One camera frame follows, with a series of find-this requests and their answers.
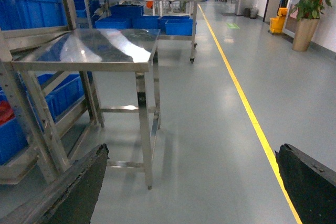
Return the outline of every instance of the metal frame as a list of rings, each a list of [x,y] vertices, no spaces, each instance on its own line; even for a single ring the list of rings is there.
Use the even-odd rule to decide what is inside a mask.
[[[84,0],[85,2],[85,8],[87,12],[88,17],[88,24],[89,28],[93,28],[92,26],[92,20],[91,20],[91,14],[90,14],[90,8],[89,8],[89,1],[94,0]],[[197,43],[195,43],[195,34],[196,34],[196,16],[197,16],[197,1],[198,0],[104,0],[104,1],[186,1],[186,2],[192,2],[194,4],[193,6],[193,32],[191,36],[176,36],[176,35],[160,35],[160,40],[187,40],[191,41],[191,55],[190,55],[190,62],[193,63],[195,61],[195,49],[197,46]]]
[[[0,184],[18,184],[36,164],[40,167],[48,183],[54,181],[62,171],[57,167],[51,154],[50,139],[40,130],[39,122],[30,106],[25,88],[18,73],[11,65],[13,59],[11,52],[39,47],[70,30],[76,29],[74,0],[62,1],[66,10],[68,26],[0,30],[0,86],[3,88],[29,144],[9,162],[0,166]],[[81,103],[81,107],[80,112],[83,113],[86,106]],[[61,134],[68,130],[68,126],[64,122],[66,120],[61,120],[57,124]]]
[[[160,88],[159,88],[159,61],[157,53],[157,43],[155,42],[153,46],[153,51],[151,53],[150,60],[152,60],[153,66],[153,81],[154,81],[154,100],[155,106],[149,107],[147,104],[146,97],[146,86],[145,74],[149,72],[150,64],[147,63],[134,63],[133,67],[129,67],[127,64],[117,64],[117,63],[86,63],[83,64],[70,64],[70,63],[32,63],[23,61],[12,61],[12,66],[16,71],[19,71],[22,75],[22,79],[27,86],[27,90],[31,96],[34,107],[37,109],[38,117],[43,123],[43,132],[46,136],[46,143],[48,149],[51,153],[52,160],[55,162],[56,167],[60,173],[66,171],[70,164],[77,158],[76,152],[80,148],[82,141],[88,134],[90,127],[94,124],[101,124],[104,127],[104,117],[103,113],[138,113],[140,121],[140,132],[141,132],[141,143],[142,143],[142,154],[143,163],[136,162],[124,162],[124,161],[109,161],[108,167],[117,170],[127,170],[130,172],[144,172],[145,173],[145,183],[148,189],[152,188],[153,184],[153,174],[152,174],[152,161],[154,156],[155,142],[157,131],[160,128]],[[48,105],[45,100],[46,91],[49,87],[54,87],[68,74],[67,72],[62,72],[63,68],[66,67],[69,71],[81,71],[80,75],[82,78],[82,84],[85,90],[86,106],[90,114],[90,123],[88,124],[85,131],[78,138],[75,146],[72,148],[69,155],[64,151],[63,145],[60,141],[63,127],[71,127],[74,121],[85,111],[85,105],[79,102],[75,108],[71,109],[64,117],[55,124]],[[40,86],[38,80],[33,71],[38,70],[56,70],[59,71],[55,74],[54,78],[51,79],[46,85]],[[133,71],[135,72],[136,79],[136,90],[138,97],[138,107],[135,106],[122,106],[122,107],[102,107],[99,100],[98,90],[96,89],[96,84],[94,78],[90,79],[86,71]],[[149,125],[148,113],[154,113],[152,127]]]

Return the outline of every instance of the potted plant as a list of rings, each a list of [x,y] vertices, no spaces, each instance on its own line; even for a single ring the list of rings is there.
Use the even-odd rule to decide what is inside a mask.
[[[300,0],[291,10],[291,13],[297,11],[298,21],[293,50],[307,51],[319,23],[320,14],[323,14],[324,3],[331,7],[330,0]]]

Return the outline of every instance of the blue plastic crate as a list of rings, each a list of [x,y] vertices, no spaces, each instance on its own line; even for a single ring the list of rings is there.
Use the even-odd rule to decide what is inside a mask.
[[[110,10],[114,18],[138,18],[143,16],[142,5],[113,5]]]
[[[167,35],[192,35],[193,20],[192,19],[170,19],[166,22]]]
[[[128,29],[132,28],[131,19],[107,17],[96,22],[96,28],[115,28]]]
[[[162,16],[160,19],[159,19],[159,29],[161,29],[161,32],[164,33],[166,32],[166,23],[168,20],[171,20],[171,19],[178,19],[178,20],[181,20],[181,19],[189,19],[190,17],[189,16]]]
[[[159,18],[159,16],[142,16],[141,18],[135,18],[132,20],[132,26],[134,29],[158,29]]]
[[[0,0],[2,30],[66,25],[61,0]]]
[[[53,74],[43,74],[37,79],[40,84],[49,80]],[[79,74],[70,74],[49,94],[52,97],[52,105],[55,116],[61,115],[72,104],[84,95],[83,86]]]
[[[0,102],[1,101],[8,101],[7,97],[5,95],[5,92],[2,90],[2,88],[0,87]]]
[[[90,13],[94,13],[95,10],[98,9],[99,7],[99,1],[90,1]],[[76,9],[76,14],[78,18],[86,18],[86,8],[85,8],[85,3],[81,1],[76,1],[75,0],[75,9]]]
[[[0,165],[6,163],[28,145],[16,118],[0,126],[0,136]]]

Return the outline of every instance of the grey epoxy floor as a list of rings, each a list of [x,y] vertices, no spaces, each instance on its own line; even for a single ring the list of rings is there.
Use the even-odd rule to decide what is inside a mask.
[[[290,143],[336,170],[335,62],[311,49],[292,51],[260,20],[223,17],[231,3],[201,6],[272,149]],[[201,12],[196,40],[193,65],[188,42],[159,44],[162,123],[153,189],[143,174],[107,169],[92,224],[296,223]],[[103,104],[135,104],[134,74],[97,77]],[[141,160],[137,115],[106,114],[106,121],[82,153],[107,143],[111,159]],[[18,186],[0,186],[0,216],[44,187],[38,169]]]

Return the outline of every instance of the table top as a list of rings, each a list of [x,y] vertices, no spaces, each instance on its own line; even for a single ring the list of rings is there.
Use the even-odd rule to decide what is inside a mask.
[[[148,71],[160,30],[76,29],[12,62],[17,70]]]

